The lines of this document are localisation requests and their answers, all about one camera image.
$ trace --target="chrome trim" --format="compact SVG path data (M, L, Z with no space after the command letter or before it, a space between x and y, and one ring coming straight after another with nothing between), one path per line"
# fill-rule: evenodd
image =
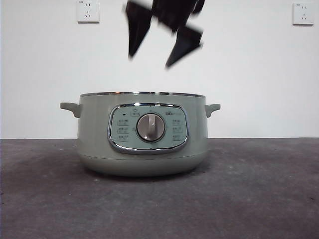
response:
M116 144L111 137L111 124L112 124L112 119L113 119L113 115L115 110L117 110L118 108L122 108L122 107L131 107L131 106L163 106L163 107L175 107L175 108L179 108L181 109L184 114L185 114L185 120L186 120L186 128L187 128L187 134L186 134L186 138L185 140L174 147L170 147L170 148L155 148L155 149L138 149L138 148L127 148L127 147L123 147L121 145ZM188 124L188 116L186 111L183 109L183 107L179 106L179 105L173 105L173 104L162 104L162 103L134 103L134 104L124 104L124 105L118 105L116 107L114 107L110 113L110 118L109 118L109 125L108 125L108 141L111 144L111 146L120 153L126 153L126 154L139 154L139 155L150 155L150 154L163 154L163 153L172 153L172 152L176 152L178 150L181 150L186 143L188 142L188 139L190 137L190 132L189 132L189 124Z
M81 94L80 97L84 96L102 96L102 95L165 95L165 96L192 96L192 97L202 97L203 95L188 94L188 93L177 93L177 92L153 92L153 91L115 91L115 92L97 92L97 93L86 93Z

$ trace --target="button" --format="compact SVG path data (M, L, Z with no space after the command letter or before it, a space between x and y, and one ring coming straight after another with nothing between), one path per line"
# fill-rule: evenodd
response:
M129 136L128 135L119 135L118 141L119 142L127 142L127 141L129 141Z
M181 125L180 119L173 119L173 125Z
M131 116L136 117L136 116L140 116L141 113L140 112L131 112Z
M173 133L183 133L182 127L173 127Z
M181 137L179 134L173 135L173 141L181 141Z
M141 113L139 112L138 109L133 108L131 111L131 116L133 116L133 117L141 116Z
M118 121L118 126L128 126L129 125L129 120L128 119L120 119Z
M167 112L165 112L165 115L167 115L167 116L173 116L173 115L174 115L174 113L173 113L173 112L171 112L171 111L167 111Z
M127 134L127 133L128 133L127 127L118 128L118 134Z

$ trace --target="metal rim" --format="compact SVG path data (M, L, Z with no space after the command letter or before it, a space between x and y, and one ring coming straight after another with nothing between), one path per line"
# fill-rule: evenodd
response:
M188 93L177 93L177 92L152 92L152 91L115 91L115 92L97 92L97 93L87 93L81 94L80 97L84 96L102 96L102 95L165 95L165 96L192 96L192 97L202 97L203 95L188 94Z

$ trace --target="control panel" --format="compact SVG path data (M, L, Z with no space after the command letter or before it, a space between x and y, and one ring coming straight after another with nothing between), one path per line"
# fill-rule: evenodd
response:
M186 113L177 105L120 105L110 115L109 142L123 153L168 153L180 149L188 136Z

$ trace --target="appliance handle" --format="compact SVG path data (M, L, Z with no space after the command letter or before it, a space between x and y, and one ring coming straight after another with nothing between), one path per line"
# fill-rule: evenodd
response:
M80 104L62 102L62 103L60 103L60 108L63 110L68 110L68 111L73 112L73 115L76 118L80 118L80 116L81 116Z
M211 113L220 110L220 104L205 105L206 116L209 118Z
M149 134L150 136L154 136L155 135L155 127L156 127L156 118L154 114L151 114L149 116Z

